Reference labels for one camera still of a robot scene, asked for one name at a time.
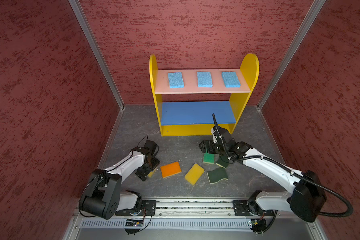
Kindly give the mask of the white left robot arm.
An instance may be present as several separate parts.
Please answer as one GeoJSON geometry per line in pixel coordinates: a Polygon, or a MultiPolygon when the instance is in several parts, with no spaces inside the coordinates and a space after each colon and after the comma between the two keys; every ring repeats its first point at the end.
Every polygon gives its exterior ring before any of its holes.
{"type": "Polygon", "coordinates": [[[134,191],[122,192],[123,181],[132,173],[146,181],[160,161],[156,159],[159,147],[156,144],[133,148],[115,165],[106,169],[95,169],[81,195],[79,212],[84,217],[100,217],[108,220],[122,210],[140,210],[141,194],[134,191]]]}

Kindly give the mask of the blue sponge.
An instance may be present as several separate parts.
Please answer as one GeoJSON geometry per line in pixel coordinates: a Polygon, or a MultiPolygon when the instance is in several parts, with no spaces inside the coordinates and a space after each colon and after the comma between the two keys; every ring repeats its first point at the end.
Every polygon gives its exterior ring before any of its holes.
{"type": "Polygon", "coordinates": [[[240,88],[241,83],[236,72],[221,73],[226,88],[240,88]]]}
{"type": "Polygon", "coordinates": [[[185,86],[181,72],[168,73],[169,88],[177,89],[185,86]]]}
{"type": "Polygon", "coordinates": [[[199,88],[212,88],[213,81],[210,72],[197,72],[198,87],[199,88]]]}

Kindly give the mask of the orange sponge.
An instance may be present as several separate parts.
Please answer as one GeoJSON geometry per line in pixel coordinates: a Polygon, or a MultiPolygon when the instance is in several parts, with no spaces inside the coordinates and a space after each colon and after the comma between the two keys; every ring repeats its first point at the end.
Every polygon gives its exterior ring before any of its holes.
{"type": "Polygon", "coordinates": [[[173,162],[160,167],[163,179],[182,172],[179,162],[173,162]]]}

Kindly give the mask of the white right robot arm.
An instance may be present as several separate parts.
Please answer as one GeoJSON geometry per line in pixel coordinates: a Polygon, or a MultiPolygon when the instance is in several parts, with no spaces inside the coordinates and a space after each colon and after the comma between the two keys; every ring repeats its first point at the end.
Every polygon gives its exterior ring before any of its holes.
{"type": "Polygon", "coordinates": [[[284,188],[283,192],[255,191],[247,200],[246,206],[253,216],[259,216],[266,211],[286,211],[312,223],[317,216],[344,218],[354,211],[352,204],[345,197],[322,186],[314,172],[301,172],[285,166],[245,142],[235,143],[228,148],[217,141],[203,140],[199,148],[202,153],[218,154],[230,163],[238,162],[255,169],[284,188]],[[341,213],[322,212],[327,200],[326,193],[341,200],[347,209],[341,213]]]}

